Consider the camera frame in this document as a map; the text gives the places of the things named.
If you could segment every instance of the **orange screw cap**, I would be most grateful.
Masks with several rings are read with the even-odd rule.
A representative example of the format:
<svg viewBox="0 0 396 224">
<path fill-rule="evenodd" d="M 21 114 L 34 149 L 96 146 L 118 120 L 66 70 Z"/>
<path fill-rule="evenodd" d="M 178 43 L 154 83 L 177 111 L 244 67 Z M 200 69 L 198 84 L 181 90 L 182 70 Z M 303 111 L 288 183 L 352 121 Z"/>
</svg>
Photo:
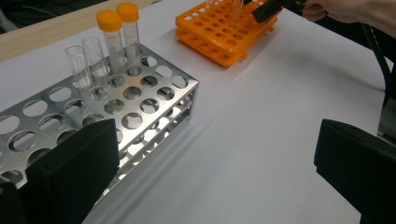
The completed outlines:
<svg viewBox="0 0 396 224">
<path fill-rule="evenodd" d="M 139 20 L 139 9 L 133 3 L 121 3 L 117 5 L 117 12 L 124 22 L 135 22 Z"/>
<path fill-rule="evenodd" d="M 105 32 L 116 32 L 122 24 L 120 15 L 116 11 L 104 10 L 96 15 L 99 29 Z"/>
</svg>

